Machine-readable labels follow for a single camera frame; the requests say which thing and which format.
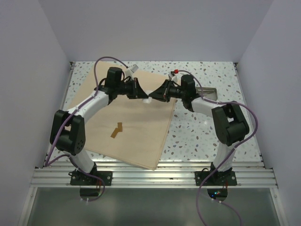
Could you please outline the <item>white gauze pad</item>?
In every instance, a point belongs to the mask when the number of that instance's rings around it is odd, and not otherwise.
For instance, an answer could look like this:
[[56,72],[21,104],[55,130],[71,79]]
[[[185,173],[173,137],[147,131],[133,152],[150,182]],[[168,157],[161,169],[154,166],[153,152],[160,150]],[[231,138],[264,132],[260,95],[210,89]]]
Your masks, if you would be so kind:
[[148,95],[148,97],[143,99],[143,102],[144,102],[144,103],[146,103],[146,104],[151,103],[152,97],[149,96],[149,94],[150,94],[151,92],[152,92],[152,90],[146,90],[146,91],[145,91],[145,93]]

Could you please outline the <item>brown indicator tape strip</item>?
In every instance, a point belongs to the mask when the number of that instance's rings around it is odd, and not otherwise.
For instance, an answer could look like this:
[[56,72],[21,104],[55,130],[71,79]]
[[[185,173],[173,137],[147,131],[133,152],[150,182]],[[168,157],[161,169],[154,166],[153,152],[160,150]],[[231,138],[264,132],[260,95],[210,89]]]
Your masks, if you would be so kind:
[[117,123],[117,127],[114,129],[114,131],[111,134],[111,138],[115,138],[118,133],[123,131],[123,124],[121,122]]

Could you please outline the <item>metal instrument tray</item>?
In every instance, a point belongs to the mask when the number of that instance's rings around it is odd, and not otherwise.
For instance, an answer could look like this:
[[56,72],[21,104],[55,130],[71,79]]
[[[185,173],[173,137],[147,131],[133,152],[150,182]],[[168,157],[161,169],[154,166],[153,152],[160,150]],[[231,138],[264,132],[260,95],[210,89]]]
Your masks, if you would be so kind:
[[200,87],[196,87],[196,91],[201,96],[210,99],[212,101],[217,101],[218,95],[217,95],[217,89],[216,88],[210,88],[210,87],[203,87],[202,89]]

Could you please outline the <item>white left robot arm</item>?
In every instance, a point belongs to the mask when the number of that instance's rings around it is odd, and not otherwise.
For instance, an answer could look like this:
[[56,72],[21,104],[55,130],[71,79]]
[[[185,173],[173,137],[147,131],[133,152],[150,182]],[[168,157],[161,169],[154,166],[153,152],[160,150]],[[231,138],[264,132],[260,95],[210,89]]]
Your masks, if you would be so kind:
[[133,76],[137,70],[137,65],[126,70],[110,67],[106,78],[102,80],[103,85],[97,82],[85,100],[67,111],[58,110],[54,115],[50,136],[51,149],[63,151],[82,173],[81,179],[87,185],[94,184],[98,174],[96,164],[83,149],[86,141],[85,124],[119,95],[125,95],[129,99],[148,99],[138,79]]

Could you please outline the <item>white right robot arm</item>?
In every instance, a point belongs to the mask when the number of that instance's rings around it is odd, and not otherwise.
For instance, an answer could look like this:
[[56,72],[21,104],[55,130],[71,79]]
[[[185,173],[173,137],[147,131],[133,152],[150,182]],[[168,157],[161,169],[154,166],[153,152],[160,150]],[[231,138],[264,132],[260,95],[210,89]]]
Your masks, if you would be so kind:
[[245,139],[250,129],[239,103],[221,104],[207,99],[203,90],[197,91],[195,82],[195,77],[190,74],[181,77],[180,85],[168,79],[149,96],[161,102],[169,102],[171,98],[180,99],[186,110],[213,119],[219,146],[209,178],[213,184],[220,185],[226,180],[225,172],[229,172],[232,168],[235,145]]

